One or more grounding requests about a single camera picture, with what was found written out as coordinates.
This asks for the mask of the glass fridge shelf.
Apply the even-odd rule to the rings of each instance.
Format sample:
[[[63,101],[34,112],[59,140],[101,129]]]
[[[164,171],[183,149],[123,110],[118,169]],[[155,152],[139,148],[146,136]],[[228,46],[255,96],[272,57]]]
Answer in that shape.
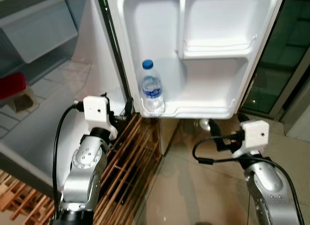
[[[92,69],[92,64],[65,61],[58,67],[44,75],[32,86],[35,97],[34,106],[22,112],[14,112],[9,105],[0,106],[0,139],[4,139],[18,126],[24,124],[31,117],[44,108],[52,107],[60,96],[75,96],[86,85],[87,77]]]

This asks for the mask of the red food container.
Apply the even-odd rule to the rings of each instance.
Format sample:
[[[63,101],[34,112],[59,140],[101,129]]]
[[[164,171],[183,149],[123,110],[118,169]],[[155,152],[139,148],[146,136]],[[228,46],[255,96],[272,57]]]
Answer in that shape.
[[[21,94],[27,87],[25,76],[20,72],[2,77],[0,78],[0,100]]]

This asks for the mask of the grey steel fridge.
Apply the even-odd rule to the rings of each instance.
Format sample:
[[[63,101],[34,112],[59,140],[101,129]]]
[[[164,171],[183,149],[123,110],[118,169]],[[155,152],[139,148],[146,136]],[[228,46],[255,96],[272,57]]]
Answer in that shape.
[[[39,111],[9,136],[0,139],[0,170],[49,196],[53,192],[53,170],[56,170],[58,188],[62,188],[73,152],[79,147],[82,136],[89,132],[81,112],[71,111],[61,120],[66,108],[89,95],[107,93],[111,110],[123,115],[126,100],[132,97],[117,41],[111,32],[105,0],[0,0],[0,27],[60,1],[68,5],[76,37],[29,64],[0,54],[0,78],[17,72],[24,74],[27,92],[32,98],[32,105],[22,110],[13,109],[10,99],[0,100],[0,106],[9,105],[14,112],[34,106],[31,86],[60,64],[65,61],[92,64],[85,86],[78,94],[59,96],[52,107]]]

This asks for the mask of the wooden pallet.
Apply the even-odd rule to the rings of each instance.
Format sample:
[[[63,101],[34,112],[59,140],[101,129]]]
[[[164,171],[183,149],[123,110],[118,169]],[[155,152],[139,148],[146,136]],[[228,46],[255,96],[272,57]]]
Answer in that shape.
[[[107,155],[93,225],[134,225],[162,160],[157,119],[136,116]],[[53,198],[0,170],[0,225],[51,225]]]

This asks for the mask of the clear fridge drawer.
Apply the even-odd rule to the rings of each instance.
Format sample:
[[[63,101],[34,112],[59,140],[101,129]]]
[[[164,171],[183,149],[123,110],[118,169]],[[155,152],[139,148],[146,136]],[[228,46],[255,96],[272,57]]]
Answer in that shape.
[[[0,27],[0,54],[29,64],[77,35],[68,5],[60,1]]]

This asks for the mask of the dark glass sliding door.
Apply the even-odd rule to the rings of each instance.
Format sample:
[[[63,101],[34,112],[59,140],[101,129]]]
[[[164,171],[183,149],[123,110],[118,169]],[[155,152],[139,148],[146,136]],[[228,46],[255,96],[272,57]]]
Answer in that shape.
[[[310,47],[310,0],[283,0],[242,110],[274,118],[296,87]]]

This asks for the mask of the white fridge door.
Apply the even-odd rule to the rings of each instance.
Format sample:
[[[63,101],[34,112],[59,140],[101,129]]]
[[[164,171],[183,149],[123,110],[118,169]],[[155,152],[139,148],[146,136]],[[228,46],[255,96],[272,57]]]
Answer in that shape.
[[[144,117],[228,119],[241,107],[284,0],[107,0],[123,72]],[[164,112],[142,103],[142,62]]]

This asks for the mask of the small round silver object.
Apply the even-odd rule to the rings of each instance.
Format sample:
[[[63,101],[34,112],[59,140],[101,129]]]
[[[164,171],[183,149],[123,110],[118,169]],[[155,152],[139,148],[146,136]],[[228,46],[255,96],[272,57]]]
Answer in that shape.
[[[207,132],[211,132],[217,128],[217,123],[208,118],[199,119],[198,124],[201,129]]]

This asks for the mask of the clear blue-capped water bottle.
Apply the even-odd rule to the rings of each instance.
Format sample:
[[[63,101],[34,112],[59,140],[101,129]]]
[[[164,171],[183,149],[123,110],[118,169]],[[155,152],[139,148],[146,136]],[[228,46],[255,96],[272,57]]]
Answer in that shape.
[[[141,104],[145,112],[151,113],[153,116],[160,116],[165,112],[165,100],[161,76],[154,66],[151,59],[142,61],[138,86],[141,92]]]

